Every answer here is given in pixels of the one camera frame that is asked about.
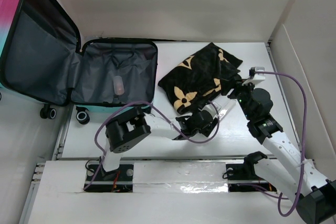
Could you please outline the translucent capsule in suitcase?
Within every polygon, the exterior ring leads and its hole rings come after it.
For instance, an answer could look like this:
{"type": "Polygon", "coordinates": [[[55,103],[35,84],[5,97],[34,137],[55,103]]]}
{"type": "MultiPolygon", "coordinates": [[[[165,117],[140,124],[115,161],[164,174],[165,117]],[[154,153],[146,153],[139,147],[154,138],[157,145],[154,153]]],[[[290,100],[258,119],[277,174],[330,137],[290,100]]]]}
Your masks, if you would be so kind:
{"type": "Polygon", "coordinates": [[[114,76],[113,77],[113,89],[115,95],[123,95],[124,94],[124,84],[123,79],[121,76],[114,76]]]}

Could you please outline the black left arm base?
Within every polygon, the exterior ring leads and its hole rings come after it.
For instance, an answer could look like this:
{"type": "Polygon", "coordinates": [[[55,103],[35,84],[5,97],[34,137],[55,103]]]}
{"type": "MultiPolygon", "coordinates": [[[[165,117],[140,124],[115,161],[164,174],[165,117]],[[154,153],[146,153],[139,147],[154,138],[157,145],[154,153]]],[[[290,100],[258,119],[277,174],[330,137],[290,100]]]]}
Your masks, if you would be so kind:
{"type": "Polygon", "coordinates": [[[121,164],[118,169],[104,172],[101,168],[90,184],[98,164],[86,165],[87,174],[84,191],[88,193],[131,193],[133,192],[133,164],[121,164]]]}

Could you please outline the pink and teal suitcase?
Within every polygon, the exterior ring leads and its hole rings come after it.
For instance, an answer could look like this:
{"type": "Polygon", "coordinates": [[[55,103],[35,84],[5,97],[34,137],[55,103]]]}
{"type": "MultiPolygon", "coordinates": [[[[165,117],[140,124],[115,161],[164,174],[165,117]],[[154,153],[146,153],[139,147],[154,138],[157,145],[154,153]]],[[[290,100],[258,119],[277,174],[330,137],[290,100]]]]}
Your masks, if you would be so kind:
{"type": "Polygon", "coordinates": [[[77,120],[154,98],[158,49],[147,39],[93,39],[81,43],[76,24],[57,0],[1,0],[1,87],[43,104],[74,104],[77,120]],[[121,76],[124,94],[115,95],[121,76]]]}

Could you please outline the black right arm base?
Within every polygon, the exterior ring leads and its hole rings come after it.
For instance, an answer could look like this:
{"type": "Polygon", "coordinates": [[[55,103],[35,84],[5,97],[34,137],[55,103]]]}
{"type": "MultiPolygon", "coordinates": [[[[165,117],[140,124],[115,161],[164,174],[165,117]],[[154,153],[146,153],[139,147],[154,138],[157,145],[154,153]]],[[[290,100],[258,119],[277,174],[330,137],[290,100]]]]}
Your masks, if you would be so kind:
{"type": "Polygon", "coordinates": [[[227,181],[230,193],[277,192],[276,187],[272,184],[245,171],[243,164],[226,164],[222,178],[227,181]]]}

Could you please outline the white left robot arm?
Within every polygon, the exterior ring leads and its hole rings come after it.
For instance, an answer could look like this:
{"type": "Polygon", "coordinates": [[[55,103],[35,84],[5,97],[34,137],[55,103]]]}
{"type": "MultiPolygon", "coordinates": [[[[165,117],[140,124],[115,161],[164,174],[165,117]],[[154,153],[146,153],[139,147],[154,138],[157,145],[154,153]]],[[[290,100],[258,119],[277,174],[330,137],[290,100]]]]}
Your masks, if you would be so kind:
{"type": "Polygon", "coordinates": [[[169,119],[162,112],[158,116],[145,113],[139,106],[114,113],[102,128],[107,138],[107,149],[100,158],[99,174],[105,180],[117,175],[120,159],[147,137],[167,138],[173,141],[189,141],[205,144],[215,138],[220,123],[235,106],[235,102],[223,105],[210,102],[189,115],[169,119]]]}

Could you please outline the black and tan blanket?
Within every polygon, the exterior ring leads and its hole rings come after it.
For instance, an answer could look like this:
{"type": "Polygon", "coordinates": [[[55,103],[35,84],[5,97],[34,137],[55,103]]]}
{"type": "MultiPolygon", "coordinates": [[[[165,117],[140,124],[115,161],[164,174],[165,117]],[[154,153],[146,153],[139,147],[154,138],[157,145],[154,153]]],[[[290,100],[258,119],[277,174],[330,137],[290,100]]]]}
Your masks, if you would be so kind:
{"type": "Polygon", "coordinates": [[[238,75],[242,63],[211,42],[174,67],[158,86],[178,114],[192,113],[227,88],[226,82],[238,75]]]}

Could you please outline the aluminium rail frame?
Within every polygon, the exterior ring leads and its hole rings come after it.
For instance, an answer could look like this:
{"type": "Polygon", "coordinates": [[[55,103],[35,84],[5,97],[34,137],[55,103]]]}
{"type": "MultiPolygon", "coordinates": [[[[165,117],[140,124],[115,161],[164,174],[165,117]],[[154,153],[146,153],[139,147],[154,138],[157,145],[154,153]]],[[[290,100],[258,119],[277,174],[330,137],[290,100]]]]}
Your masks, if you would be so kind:
{"type": "Polygon", "coordinates": [[[261,150],[247,130],[238,105],[226,114],[219,133],[207,144],[143,141],[125,153],[150,177],[134,193],[86,193],[85,161],[100,155],[94,134],[107,113],[93,113],[86,126],[73,112],[61,125],[56,145],[64,145],[42,168],[41,181],[27,197],[21,223],[301,223],[294,212],[282,217],[277,201],[262,193],[230,193],[222,180],[224,159],[261,150]]]}

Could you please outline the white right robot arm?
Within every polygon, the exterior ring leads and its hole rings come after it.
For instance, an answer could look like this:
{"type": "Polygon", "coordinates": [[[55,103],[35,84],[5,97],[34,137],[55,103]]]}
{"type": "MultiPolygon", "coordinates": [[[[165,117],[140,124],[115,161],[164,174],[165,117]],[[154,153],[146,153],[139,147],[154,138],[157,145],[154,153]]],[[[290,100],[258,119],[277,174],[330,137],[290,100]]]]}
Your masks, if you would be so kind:
{"type": "Polygon", "coordinates": [[[269,92],[255,88],[249,81],[237,81],[228,98],[238,101],[251,135],[280,163],[273,163],[262,152],[254,152],[244,158],[243,174],[275,186],[294,204],[305,223],[321,223],[334,216],[335,181],[319,172],[312,161],[302,158],[302,152],[287,138],[270,115],[273,102],[269,92]]]}

